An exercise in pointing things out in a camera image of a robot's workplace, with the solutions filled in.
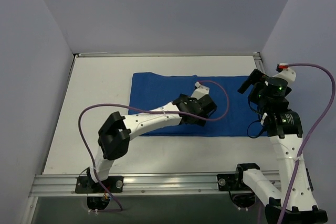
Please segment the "blue surgical drape cloth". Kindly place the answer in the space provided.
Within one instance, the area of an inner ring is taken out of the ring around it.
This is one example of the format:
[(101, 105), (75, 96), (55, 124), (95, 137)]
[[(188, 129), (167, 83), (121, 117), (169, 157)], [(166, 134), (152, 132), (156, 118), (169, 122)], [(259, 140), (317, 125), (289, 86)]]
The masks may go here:
[[(136, 109), (154, 110), (169, 102), (177, 102), (178, 109), (208, 116), (211, 121), (184, 116), (179, 126), (168, 126), (145, 133), (145, 136), (202, 136), (202, 137), (248, 137), (261, 133), (258, 115), (248, 105), (248, 94), (238, 89), (246, 76), (161, 76), (152, 72), (134, 73), (131, 82), (129, 114)], [(209, 98), (216, 109), (204, 113), (200, 106), (208, 106), (203, 100), (191, 98), (195, 83), (209, 88)]]

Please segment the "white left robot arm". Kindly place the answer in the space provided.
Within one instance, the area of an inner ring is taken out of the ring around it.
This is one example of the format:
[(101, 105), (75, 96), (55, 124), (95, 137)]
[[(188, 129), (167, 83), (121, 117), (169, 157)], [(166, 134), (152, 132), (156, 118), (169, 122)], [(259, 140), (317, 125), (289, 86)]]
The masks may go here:
[(127, 153), (129, 143), (134, 138), (168, 126), (204, 126), (205, 120), (216, 109), (217, 105), (208, 94), (199, 99), (181, 94), (174, 101), (149, 113), (112, 113), (98, 131), (99, 148), (94, 159), (95, 164), (89, 168), (87, 186), (94, 192), (105, 188), (114, 161)]

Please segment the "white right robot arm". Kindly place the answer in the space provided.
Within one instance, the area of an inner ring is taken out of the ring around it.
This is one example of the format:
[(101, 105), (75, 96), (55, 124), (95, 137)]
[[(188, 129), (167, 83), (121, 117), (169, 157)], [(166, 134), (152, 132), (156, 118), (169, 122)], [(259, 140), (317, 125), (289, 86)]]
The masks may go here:
[(269, 77), (255, 69), (238, 89), (249, 87), (248, 103), (257, 106), (262, 130), (274, 148), (281, 188), (277, 189), (254, 163), (238, 164), (233, 182), (248, 187), (265, 207), (268, 223), (326, 223), (327, 212), (319, 208), (310, 187), (303, 157), (303, 129), (298, 113), (289, 109), (286, 96), (296, 74), (282, 70)]

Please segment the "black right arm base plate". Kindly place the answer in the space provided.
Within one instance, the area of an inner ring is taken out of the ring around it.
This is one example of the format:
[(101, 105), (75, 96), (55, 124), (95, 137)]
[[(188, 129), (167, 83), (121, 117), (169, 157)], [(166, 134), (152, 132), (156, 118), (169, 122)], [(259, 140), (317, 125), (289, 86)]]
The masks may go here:
[(216, 177), (219, 191), (250, 191), (250, 188), (234, 173), (217, 174)]

